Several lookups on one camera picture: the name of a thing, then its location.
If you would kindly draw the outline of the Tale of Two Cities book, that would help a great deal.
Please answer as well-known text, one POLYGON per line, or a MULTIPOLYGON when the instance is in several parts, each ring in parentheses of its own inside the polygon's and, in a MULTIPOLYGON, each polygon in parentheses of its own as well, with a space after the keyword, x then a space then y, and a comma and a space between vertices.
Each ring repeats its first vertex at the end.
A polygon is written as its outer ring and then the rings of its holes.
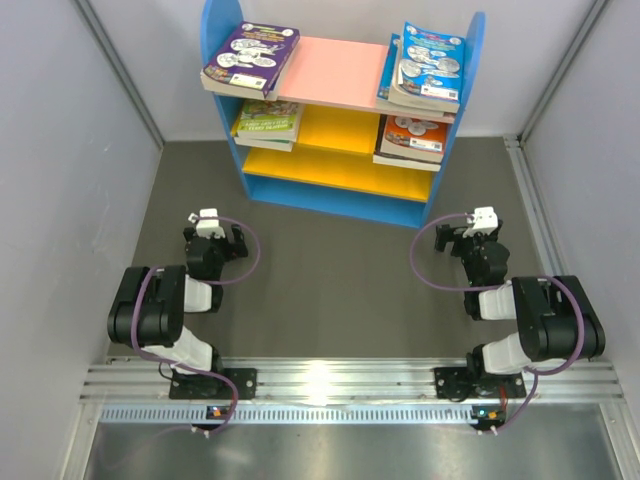
POLYGON ((440 159, 418 160, 399 155, 386 154, 379 151, 375 151, 373 153, 372 159, 374 164, 428 172, 439 172, 442 163, 440 159))

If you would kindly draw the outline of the orange bottom stack book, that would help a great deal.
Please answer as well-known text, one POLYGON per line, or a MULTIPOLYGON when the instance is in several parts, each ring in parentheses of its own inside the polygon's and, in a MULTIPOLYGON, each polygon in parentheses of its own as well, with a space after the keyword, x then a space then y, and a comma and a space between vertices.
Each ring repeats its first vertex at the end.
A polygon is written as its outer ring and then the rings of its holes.
POLYGON ((380 118, 376 152, 416 161, 441 163, 448 127, 444 123, 401 116, 380 118))

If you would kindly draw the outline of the lime green spine treehouse book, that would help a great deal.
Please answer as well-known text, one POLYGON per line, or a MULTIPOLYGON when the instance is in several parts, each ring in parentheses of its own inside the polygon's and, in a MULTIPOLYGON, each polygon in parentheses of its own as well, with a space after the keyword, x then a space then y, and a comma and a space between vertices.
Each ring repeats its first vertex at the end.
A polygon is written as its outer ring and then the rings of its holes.
POLYGON ((235 144, 239 146, 262 148, 283 152, 291 152, 294 146, 294 142, 289 140, 243 138, 237 135, 233 137, 233 140, 235 144))

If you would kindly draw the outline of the dark blue spine treehouse book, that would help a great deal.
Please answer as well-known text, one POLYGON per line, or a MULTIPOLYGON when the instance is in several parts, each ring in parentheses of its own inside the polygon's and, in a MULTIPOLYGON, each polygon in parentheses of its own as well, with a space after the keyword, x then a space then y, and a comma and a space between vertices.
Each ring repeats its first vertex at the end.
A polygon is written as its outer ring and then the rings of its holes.
POLYGON ((282 85, 284 84, 284 81, 285 81, 286 76, 288 74, 289 68, 294 63, 294 60, 295 60, 295 58, 297 56, 297 52, 298 52, 298 48, 295 48, 293 50, 293 52, 291 53, 289 59, 285 62, 280 74, 278 75, 277 79, 275 80, 274 84, 272 85, 272 87, 270 88, 268 94, 265 97, 266 101, 277 101, 278 100, 280 89, 281 89, 282 85))

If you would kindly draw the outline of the light blue cover treehouse book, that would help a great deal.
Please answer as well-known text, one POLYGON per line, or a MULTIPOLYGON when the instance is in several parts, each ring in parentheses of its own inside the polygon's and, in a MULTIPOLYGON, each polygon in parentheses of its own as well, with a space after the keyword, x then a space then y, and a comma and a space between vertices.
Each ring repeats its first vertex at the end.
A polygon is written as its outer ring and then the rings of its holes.
POLYGON ((392 112, 394 115, 406 114, 409 116, 416 116, 417 118, 434 119, 436 122, 452 124, 455 120, 455 115, 453 113, 412 108, 393 103, 389 100, 389 92, 391 91, 391 81, 393 79, 393 71, 399 45, 400 36, 396 33, 392 33, 375 97, 375 107, 385 112, 392 112))

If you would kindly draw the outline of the purple cover treehouse book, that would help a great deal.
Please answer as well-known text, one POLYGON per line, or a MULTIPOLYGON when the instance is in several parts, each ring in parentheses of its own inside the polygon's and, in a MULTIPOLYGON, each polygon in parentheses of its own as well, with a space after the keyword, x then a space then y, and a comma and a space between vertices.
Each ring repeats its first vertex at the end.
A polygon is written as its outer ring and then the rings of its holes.
POLYGON ((244 22, 203 67, 201 84, 218 95, 265 100, 300 37, 295 28, 244 22))

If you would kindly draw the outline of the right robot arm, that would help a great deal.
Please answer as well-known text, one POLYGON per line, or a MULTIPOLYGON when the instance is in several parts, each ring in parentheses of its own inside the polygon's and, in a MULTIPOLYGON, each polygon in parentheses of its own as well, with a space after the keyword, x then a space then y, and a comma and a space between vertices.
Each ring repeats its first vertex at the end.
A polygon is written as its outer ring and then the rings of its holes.
POLYGON ((466 354, 463 367, 434 370, 436 395, 462 402, 468 398, 523 398, 522 371, 548 360, 567 360, 583 339, 580 359, 604 353, 604 328, 575 276, 553 281, 533 276, 506 279, 509 250, 499 231, 472 233, 448 224, 436 228, 434 248, 461 260, 467 280, 483 292, 466 292, 464 307, 475 321, 513 320, 517 332, 479 345, 466 354))

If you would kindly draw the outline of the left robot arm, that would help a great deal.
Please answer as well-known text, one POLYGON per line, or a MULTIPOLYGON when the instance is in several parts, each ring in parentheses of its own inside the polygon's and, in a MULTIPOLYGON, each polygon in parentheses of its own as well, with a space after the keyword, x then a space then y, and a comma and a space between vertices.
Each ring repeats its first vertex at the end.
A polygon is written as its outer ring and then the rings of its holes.
POLYGON ((162 357, 171 370, 172 400, 230 400, 234 390, 240 400, 255 397, 257 370, 225 367, 218 350, 184 325, 187 314, 219 311, 224 265, 248 256, 241 226, 233 224, 231 233, 215 221, 185 228, 186 263, 127 268, 112 303, 110 341, 137 342, 143 353, 162 357))

